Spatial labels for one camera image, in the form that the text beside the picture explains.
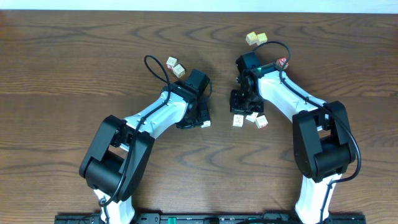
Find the white block red print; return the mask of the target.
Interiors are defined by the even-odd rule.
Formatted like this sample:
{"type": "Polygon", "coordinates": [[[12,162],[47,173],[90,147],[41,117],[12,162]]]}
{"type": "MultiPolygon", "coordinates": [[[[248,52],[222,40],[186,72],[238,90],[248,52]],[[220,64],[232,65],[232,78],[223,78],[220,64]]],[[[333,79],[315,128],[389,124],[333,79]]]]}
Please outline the white block red print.
{"type": "Polygon", "coordinates": [[[255,124],[258,129],[261,129],[268,125],[268,120],[264,115],[261,115],[255,119],[255,124]]]}

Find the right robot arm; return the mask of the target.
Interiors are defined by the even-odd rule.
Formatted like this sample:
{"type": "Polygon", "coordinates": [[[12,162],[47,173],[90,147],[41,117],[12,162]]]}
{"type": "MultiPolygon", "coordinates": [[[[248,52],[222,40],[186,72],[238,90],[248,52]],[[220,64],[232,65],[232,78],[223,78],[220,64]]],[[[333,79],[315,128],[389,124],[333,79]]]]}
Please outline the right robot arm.
{"type": "Polygon", "coordinates": [[[236,60],[240,89],[231,91],[230,110],[261,128],[268,101],[289,119],[294,159],[303,175],[295,214],[301,223],[330,222],[328,206],[335,185],[359,174],[360,150],[345,106],[310,95],[287,76],[283,65],[263,65],[254,52],[241,55],[236,60]]]}

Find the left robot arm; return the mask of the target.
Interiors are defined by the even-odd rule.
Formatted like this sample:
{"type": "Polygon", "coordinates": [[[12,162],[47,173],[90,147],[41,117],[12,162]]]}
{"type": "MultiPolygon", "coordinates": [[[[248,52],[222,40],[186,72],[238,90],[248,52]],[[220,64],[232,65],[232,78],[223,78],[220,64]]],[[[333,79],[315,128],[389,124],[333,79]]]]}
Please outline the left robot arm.
{"type": "Polygon", "coordinates": [[[100,223],[131,223],[132,195],[142,179],[154,141],[170,126],[192,129],[210,119],[203,92],[206,74],[193,70],[186,81],[168,84],[141,112],[119,119],[106,117],[79,168],[99,199],[100,223]]]}

